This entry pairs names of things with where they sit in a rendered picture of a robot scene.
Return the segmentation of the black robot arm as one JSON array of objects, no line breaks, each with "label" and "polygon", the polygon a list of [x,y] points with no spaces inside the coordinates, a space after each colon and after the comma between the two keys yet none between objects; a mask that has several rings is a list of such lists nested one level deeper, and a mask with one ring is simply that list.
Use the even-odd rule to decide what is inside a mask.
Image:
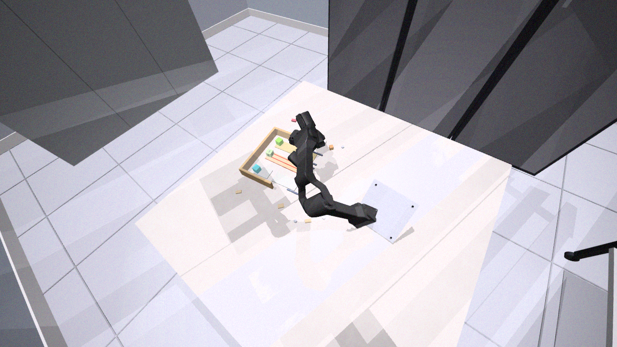
[{"label": "black robot arm", "polygon": [[[289,137],[289,144],[297,148],[297,169],[295,183],[299,189],[299,201],[304,211],[311,218],[330,215],[348,219],[357,229],[376,223],[378,209],[367,204],[355,203],[352,206],[333,200],[327,187],[318,181],[313,173],[313,148],[325,147],[322,133],[308,111],[299,113],[296,121],[301,130],[294,130]],[[306,185],[313,184],[321,192],[306,198]]]}]

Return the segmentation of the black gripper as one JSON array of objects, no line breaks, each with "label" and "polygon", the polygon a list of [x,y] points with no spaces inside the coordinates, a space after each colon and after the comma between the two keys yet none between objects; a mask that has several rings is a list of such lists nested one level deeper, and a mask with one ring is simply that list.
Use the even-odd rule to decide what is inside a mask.
[{"label": "black gripper", "polygon": [[[325,140],[325,136],[323,134],[322,139]],[[313,151],[315,151],[315,149],[317,149],[317,147],[313,148]],[[287,157],[287,159],[297,168],[297,148]]]}]

